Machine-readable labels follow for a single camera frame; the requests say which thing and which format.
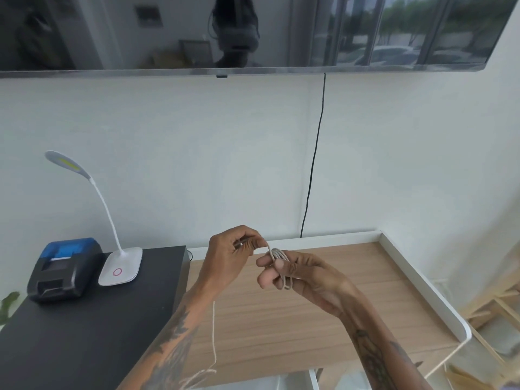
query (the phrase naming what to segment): black table top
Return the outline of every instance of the black table top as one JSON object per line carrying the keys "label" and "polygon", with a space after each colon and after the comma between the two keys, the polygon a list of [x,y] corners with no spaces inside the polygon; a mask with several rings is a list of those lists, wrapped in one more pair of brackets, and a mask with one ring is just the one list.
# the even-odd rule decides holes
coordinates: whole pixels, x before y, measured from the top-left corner
{"label": "black table top", "polygon": [[2,390],[114,390],[186,291],[185,246],[144,250],[129,283],[100,286],[101,267],[81,298],[23,301],[0,331]]}

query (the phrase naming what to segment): blue printer lid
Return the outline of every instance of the blue printer lid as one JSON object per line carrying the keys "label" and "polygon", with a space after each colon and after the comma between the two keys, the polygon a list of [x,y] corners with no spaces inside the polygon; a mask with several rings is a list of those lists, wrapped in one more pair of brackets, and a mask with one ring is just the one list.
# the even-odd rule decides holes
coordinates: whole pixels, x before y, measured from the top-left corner
{"label": "blue printer lid", "polygon": [[40,258],[71,257],[73,254],[87,252],[94,243],[96,243],[94,238],[50,242],[45,249],[43,249]]}

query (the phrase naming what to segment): left hand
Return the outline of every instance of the left hand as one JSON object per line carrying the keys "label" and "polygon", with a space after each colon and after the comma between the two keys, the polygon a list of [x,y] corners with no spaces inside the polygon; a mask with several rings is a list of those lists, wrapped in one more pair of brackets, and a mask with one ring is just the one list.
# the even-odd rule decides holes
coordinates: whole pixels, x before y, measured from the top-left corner
{"label": "left hand", "polygon": [[253,251],[267,242],[258,231],[238,226],[210,239],[196,287],[209,293],[214,300],[239,275]]}

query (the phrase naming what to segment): receipt printer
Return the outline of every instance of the receipt printer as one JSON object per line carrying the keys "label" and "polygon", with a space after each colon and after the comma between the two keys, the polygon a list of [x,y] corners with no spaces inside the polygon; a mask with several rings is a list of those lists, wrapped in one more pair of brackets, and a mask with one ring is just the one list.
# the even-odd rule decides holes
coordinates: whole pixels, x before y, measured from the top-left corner
{"label": "receipt printer", "polygon": [[81,297],[103,258],[94,238],[51,242],[36,262],[27,295],[36,302]]}

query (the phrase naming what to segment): forearm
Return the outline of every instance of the forearm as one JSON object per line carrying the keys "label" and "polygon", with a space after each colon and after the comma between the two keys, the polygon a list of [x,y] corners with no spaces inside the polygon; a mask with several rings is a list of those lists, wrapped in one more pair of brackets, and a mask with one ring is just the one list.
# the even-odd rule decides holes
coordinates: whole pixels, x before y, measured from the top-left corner
{"label": "forearm", "polygon": [[352,288],[341,304],[341,321],[374,390],[432,390],[365,295]]}
{"label": "forearm", "polygon": [[211,293],[197,286],[186,292],[179,308],[118,390],[179,389],[191,341],[211,302]]}

